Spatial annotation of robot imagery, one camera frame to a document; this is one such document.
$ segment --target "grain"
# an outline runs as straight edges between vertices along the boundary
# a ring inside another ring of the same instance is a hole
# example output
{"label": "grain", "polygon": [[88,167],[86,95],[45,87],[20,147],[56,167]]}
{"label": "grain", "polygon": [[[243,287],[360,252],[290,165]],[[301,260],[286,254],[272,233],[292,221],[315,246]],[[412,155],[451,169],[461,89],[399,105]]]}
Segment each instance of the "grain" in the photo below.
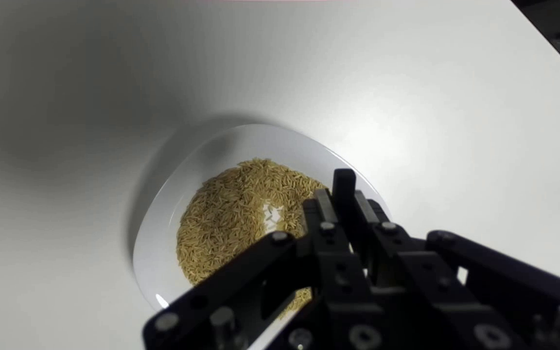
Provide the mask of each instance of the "grain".
{"label": "grain", "polygon": [[[198,283],[270,229],[301,237],[301,202],[323,184],[270,159],[249,159],[208,178],[187,206],[177,233],[177,260]],[[309,299],[296,293],[290,309]]]}

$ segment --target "white table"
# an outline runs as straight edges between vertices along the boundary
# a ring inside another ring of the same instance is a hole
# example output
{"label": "white table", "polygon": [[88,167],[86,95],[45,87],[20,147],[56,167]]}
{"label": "white table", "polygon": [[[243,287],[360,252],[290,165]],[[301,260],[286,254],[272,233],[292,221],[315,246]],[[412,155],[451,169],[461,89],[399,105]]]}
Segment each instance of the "white table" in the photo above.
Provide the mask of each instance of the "white table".
{"label": "white table", "polygon": [[231,118],[336,149],[414,235],[560,274],[560,56],[508,0],[0,0],[0,348],[142,348],[152,159]]}

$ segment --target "white surface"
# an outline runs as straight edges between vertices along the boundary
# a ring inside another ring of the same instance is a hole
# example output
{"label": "white surface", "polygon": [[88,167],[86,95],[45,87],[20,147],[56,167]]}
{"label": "white surface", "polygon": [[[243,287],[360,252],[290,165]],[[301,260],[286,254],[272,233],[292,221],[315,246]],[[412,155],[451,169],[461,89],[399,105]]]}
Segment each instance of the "white surface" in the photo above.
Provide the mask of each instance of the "white surface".
{"label": "white surface", "polygon": [[0,348],[142,348],[152,159],[226,116],[342,153],[416,235],[560,272],[560,58],[508,0],[0,0]]}
{"label": "white surface", "polygon": [[[161,184],[161,190],[144,213],[134,243],[132,262],[136,280],[156,311],[167,307],[167,303],[191,287],[175,256],[177,231],[183,211],[206,178],[255,157],[274,159],[327,184],[333,182],[335,169],[352,167],[315,140],[268,124],[228,126],[204,134],[196,138],[196,141],[183,143],[181,140],[181,147],[189,147],[191,153],[185,153],[165,184]],[[368,198],[385,204],[370,182],[360,176],[360,169],[356,171],[356,186],[362,188]],[[255,350],[268,344],[284,322],[286,318],[278,318],[270,330],[259,338],[257,346],[251,348]]]}

